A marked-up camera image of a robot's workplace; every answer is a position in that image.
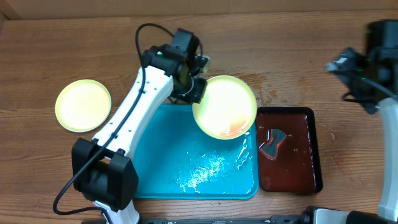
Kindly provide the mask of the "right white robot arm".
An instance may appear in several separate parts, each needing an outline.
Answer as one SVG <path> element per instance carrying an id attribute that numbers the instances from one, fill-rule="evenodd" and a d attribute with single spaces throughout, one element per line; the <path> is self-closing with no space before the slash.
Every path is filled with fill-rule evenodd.
<path id="1" fill-rule="evenodd" d="M 341 99 L 379 113 L 384 134 L 384 182 L 374 221 L 397 223 L 397 20 L 367 25 L 366 52 L 342 51 L 326 70 L 349 89 Z"/>

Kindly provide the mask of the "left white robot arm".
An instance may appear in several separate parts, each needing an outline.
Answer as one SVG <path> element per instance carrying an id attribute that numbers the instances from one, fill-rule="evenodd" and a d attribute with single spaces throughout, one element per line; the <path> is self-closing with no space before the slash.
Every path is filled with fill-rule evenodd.
<path id="1" fill-rule="evenodd" d="M 149 121 L 169 97 L 198 103 L 206 80 L 198 77 L 209 58 L 199 38 L 178 29 L 172 41 L 138 53 L 141 67 L 135 83 L 109 122 L 92 140 L 72 147 L 73 186 L 94 203 L 103 223 L 140 223 L 133 198 L 138 186 L 132 160 Z"/>

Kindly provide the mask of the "yellow plate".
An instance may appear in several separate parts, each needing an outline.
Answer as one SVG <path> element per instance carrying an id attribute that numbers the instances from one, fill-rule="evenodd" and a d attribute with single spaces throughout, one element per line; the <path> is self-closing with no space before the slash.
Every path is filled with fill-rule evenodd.
<path id="1" fill-rule="evenodd" d="M 207 80 L 199 103 L 192 106 L 198 127 L 220 140 L 235 139 L 253 125 L 257 114 L 256 97 L 243 80 L 219 75 Z"/>
<path id="2" fill-rule="evenodd" d="M 111 112 L 108 89 L 95 80 L 82 79 L 67 85 L 55 102 L 55 115 L 63 128 L 84 133 L 94 130 Z"/>

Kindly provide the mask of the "red black sponge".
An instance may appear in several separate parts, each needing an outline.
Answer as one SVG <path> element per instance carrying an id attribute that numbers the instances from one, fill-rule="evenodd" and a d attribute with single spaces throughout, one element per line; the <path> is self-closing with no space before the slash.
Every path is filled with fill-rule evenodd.
<path id="1" fill-rule="evenodd" d="M 279 129 L 269 129 L 266 140 L 259 146 L 259 152 L 270 160 L 275 160 L 280 146 L 286 139 L 286 134 Z"/>

